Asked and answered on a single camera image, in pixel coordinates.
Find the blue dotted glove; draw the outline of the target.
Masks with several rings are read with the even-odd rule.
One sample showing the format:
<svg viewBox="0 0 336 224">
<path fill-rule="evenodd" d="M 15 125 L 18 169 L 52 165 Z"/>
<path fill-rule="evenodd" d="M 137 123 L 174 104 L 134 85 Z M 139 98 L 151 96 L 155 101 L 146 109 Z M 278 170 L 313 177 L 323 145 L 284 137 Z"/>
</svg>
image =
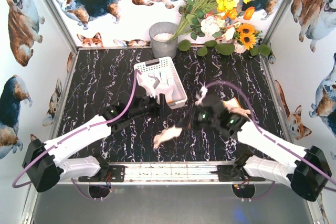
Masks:
<svg viewBox="0 0 336 224">
<path fill-rule="evenodd" d="M 156 71 L 154 73 L 148 74 L 151 84 L 149 89 L 149 94 L 151 96 L 160 96 L 160 94 L 165 95 L 166 102 L 173 102 L 173 91 L 174 91 L 174 79 L 171 74 L 167 74 L 165 71 Z"/>
</svg>

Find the white perforated storage basket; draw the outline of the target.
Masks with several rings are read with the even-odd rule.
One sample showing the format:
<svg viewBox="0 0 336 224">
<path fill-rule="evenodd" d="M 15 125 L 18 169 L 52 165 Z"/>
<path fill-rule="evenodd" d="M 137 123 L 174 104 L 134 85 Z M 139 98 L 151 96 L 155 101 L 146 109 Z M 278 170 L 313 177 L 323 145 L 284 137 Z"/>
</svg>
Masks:
<svg viewBox="0 0 336 224">
<path fill-rule="evenodd" d="M 159 101 L 160 94 L 164 94 L 171 109 L 186 105 L 187 95 L 171 57 L 137 63 L 134 70 L 140 72 L 137 74 L 137 83 L 148 96 Z"/>
</svg>

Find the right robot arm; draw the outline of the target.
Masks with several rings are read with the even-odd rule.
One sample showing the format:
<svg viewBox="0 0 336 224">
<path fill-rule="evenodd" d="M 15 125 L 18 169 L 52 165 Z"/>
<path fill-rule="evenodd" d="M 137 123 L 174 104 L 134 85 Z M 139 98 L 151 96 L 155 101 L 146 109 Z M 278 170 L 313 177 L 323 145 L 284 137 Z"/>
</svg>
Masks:
<svg viewBox="0 0 336 224">
<path fill-rule="evenodd" d="M 221 135 L 235 138 L 268 156 L 260 158 L 254 154 L 243 154 L 224 172 L 226 177 L 272 180 L 290 187 L 301 198 L 314 202 L 332 175 L 321 149 L 294 145 L 259 128 L 235 98 L 222 101 L 214 94 L 206 94 L 191 105 L 176 126 L 190 131 L 216 129 Z"/>
</svg>

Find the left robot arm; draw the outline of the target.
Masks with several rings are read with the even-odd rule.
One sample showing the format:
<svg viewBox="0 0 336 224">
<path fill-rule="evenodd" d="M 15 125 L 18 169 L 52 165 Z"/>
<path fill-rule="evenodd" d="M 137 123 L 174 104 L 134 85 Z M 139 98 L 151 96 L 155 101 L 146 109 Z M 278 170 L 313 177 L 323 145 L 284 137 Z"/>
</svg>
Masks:
<svg viewBox="0 0 336 224">
<path fill-rule="evenodd" d="M 123 130 L 137 118 L 148 115 L 164 119 L 171 114 L 171 95 L 130 98 L 130 104 L 114 102 L 100 114 L 67 134 L 42 142 L 33 140 L 27 149 L 23 168 L 39 192 L 53 188 L 62 180 L 88 177 L 91 181 L 104 181 L 111 177 L 111 167 L 99 154 L 84 158 L 72 155 L 97 140 Z"/>
</svg>

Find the grey metal bucket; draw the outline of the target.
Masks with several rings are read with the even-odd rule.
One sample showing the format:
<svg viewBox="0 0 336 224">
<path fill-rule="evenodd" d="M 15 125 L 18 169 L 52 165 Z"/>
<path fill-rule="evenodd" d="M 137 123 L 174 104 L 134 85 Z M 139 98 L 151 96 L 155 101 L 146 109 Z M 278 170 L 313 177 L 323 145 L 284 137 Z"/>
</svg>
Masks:
<svg viewBox="0 0 336 224">
<path fill-rule="evenodd" d="M 174 58 L 177 52 L 177 37 L 173 37 L 177 25 L 171 22 L 158 22 L 149 29 L 154 58 Z"/>
</svg>

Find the artificial flower bouquet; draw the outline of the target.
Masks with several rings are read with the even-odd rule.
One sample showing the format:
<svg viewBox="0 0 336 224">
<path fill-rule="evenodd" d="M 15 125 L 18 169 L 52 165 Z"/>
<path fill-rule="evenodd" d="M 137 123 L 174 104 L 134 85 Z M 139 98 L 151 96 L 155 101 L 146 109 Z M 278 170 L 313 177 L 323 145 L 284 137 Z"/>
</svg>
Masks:
<svg viewBox="0 0 336 224">
<path fill-rule="evenodd" d="M 266 20 L 276 9 L 279 0 L 184 0 L 179 7 L 181 19 L 176 32 L 169 41 L 183 34 L 192 40 L 208 37 L 198 50 L 204 56 L 209 47 L 214 47 L 222 55 L 230 55 L 234 50 L 247 51 L 251 56 L 271 53 L 270 47 L 261 43 L 261 31 L 248 23 L 254 13 L 263 10 Z"/>
</svg>

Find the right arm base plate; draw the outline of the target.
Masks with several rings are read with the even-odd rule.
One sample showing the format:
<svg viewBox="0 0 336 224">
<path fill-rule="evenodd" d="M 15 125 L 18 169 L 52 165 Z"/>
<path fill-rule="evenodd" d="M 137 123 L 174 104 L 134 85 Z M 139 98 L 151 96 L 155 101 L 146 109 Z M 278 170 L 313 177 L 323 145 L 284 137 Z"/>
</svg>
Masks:
<svg viewBox="0 0 336 224">
<path fill-rule="evenodd" d="M 211 171 L 211 174 L 216 174 L 220 182 L 244 182 L 250 179 L 251 182 L 264 182 L 261 177 L 252 177 L 248 175 L 242 168 L 237 168 L 234 165 L 217 165 L 217 170 Z"/>
</svg>

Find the aluminium front rail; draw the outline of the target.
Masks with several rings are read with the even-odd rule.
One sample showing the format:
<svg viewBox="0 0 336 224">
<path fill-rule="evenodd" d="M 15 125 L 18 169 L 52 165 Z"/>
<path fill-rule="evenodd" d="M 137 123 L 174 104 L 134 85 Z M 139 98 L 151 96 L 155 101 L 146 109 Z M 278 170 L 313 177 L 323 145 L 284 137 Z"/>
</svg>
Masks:
<svg viewBox="0 0 336 224">
<path fill-rule="evenodd" d="M 290 186 L 294 181 L 294 172 L 284 165 L 256 156 L 242 162 L 159 162 L 109 165 L 125 166 L 124 182 L 122 183 L 220 182 L 216 174 L 211 174 L 211 171 L 217 170 L 217 165 L 234 165 L 237 168 L 242 168 L 252 177 L 261 177 L 286 186 Z"/>
</svg>

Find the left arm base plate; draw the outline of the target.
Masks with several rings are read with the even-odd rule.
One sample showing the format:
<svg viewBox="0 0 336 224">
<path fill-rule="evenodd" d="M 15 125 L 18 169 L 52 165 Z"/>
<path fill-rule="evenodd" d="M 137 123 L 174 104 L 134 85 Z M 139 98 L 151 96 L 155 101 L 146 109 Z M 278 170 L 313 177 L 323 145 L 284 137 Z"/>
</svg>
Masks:
<svg viewBox="0 0 336 224">
<path fill-rule="evenodd" d="M 108 168 L 102 168 L 93 177 L 82 176 L 78 178 L 79 182 L 124 182 L 125 166 L 124 165 L 109 165 Z"/>
</svg>

